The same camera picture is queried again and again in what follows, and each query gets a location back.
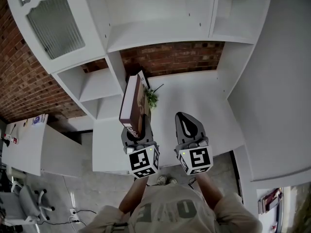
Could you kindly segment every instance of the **desk surface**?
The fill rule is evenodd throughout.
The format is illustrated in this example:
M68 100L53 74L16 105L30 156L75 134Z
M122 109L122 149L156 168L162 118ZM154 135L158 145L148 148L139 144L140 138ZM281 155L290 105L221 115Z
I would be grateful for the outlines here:
M173 149L177 145L175 114L190 114L204 125L213 155L244 144L242 132L232 113L215 72L192 72L148 79L159 90L157 107L151 111L154 140L159 144L159 166L180 164ZM93 129L93 171L118 172L129 169L121 141L123 126L118 118L96 121Z
M18 144L10 143L9 147L3 145L2 162L35 175L40 175L41 152L45 127L48 115L43 123L32 125L33 118L8 124L6 134L10 134L14 125L12 136L18 139Z

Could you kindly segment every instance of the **small plant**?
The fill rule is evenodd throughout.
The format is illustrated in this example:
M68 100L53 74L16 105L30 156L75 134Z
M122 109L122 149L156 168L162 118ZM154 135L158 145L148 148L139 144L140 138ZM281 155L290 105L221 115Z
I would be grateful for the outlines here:
M145 95L148 99L148 104L150 106L150 109L156 108L156 103L158 101L157 95L155 94L155 92L162 86L160 85L157 89L153 90L153 89L148 89L145 88Z

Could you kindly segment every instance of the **office chair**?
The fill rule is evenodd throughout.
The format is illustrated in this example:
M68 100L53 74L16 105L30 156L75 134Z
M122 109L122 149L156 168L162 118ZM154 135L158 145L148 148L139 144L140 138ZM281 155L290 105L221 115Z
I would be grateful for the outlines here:
M44 210L54 211L55 208L42 204L42 196L45 193L46 189L40 193L35 191L38 195L35 199L29 186L13 182L11 192L0 192L0 207L6 214L3 223L7 226L36 224L40 221L40 215L44 220L50 220Z

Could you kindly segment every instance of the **shoe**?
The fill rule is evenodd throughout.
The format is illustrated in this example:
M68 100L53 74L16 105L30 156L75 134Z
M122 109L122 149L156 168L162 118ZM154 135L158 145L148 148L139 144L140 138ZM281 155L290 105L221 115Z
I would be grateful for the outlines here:
M157 185L166 185L166 176L165 175L161 175L157 181L156 181Z
M171 178L169 184L178 184L177 179Z

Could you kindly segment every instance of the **electrical outlet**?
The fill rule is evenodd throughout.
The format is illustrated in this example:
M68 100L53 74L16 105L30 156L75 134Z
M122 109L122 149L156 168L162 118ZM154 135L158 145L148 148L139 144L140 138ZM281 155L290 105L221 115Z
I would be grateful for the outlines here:
M71 216L72 216L70 220L71 221L79 221L78 223L81 223L76 209L69 209L69 210L70 210L70 213L71 213Z

